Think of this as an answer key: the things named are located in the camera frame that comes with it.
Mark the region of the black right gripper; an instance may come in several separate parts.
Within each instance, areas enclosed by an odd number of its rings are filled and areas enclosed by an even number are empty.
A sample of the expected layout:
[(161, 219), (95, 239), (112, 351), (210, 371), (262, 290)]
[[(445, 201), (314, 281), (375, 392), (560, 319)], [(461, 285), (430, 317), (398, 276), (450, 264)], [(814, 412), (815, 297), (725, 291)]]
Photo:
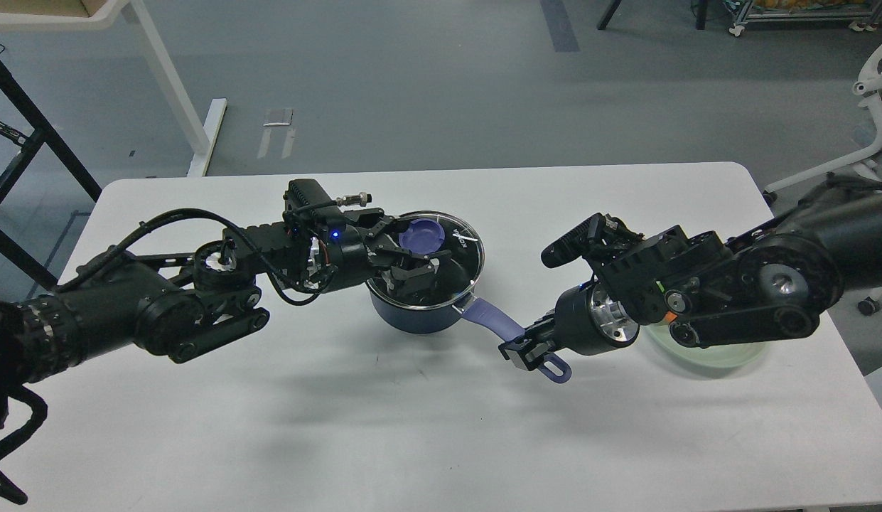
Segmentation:
[(540, 319), (525, 333), (499, 345), (505, 360), (515, 360), (522, 370), (539, 367), (563, 373), (563, 361), (555, 352), (570, 350), (582, 356), (631, 346), (641, 331), (603, 285), (590, 281), (568, 289), (554, 306), (553, 319)]

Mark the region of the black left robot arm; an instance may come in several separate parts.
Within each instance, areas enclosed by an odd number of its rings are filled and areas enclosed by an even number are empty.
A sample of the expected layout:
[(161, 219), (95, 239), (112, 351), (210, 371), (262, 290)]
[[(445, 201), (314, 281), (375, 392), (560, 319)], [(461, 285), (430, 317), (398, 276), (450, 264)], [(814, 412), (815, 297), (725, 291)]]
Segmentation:
[[(141, 223), (51, 294), (0, 301), (0, 429), (9, 401), (31, 409), (0, 440), (0, 460), (47, 418), (29, 383), (125, 346), (186, 363), (254, 334), (269, 321), (258, 276), (294, 306), (370, 279), (394, 296), (420, 294), (453, 259), (445, 240), (381, 208), (344, 213), (330, 202), (288, 208), (278, 223), (246, 228), (200, 208)], [(28, 500), (1, 471), (0, 498)]]

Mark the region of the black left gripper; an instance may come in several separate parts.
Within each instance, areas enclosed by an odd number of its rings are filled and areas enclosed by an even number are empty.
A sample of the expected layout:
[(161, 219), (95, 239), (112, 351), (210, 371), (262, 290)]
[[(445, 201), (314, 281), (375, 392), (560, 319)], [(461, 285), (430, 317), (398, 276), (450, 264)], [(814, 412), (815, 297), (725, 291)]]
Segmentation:
[(432, 218), (398, 218), (383, 210), (314, 210), (321, 255), (311, 276), (322, 292), (381, 276), (389, 298), (404, 301), (430, 289), (443, 262), (445, 231)]

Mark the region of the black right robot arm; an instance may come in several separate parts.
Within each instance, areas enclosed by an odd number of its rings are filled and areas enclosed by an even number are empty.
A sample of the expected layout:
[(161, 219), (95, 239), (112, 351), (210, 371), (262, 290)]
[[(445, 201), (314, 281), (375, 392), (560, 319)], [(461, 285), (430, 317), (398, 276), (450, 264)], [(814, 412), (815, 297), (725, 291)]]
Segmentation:
[(647, 238), (597, 213), (541, 259), (585, 260), (590, 281), (499, 349), (557, 383), (571, 375), (558, 351), (626, 348), (643, 325), (666, 323), (687, 348), (804, 339), (844, 292), (882, 287), (882, 181), (830, 174), (791, 210), (727, 240), (678, 225)]

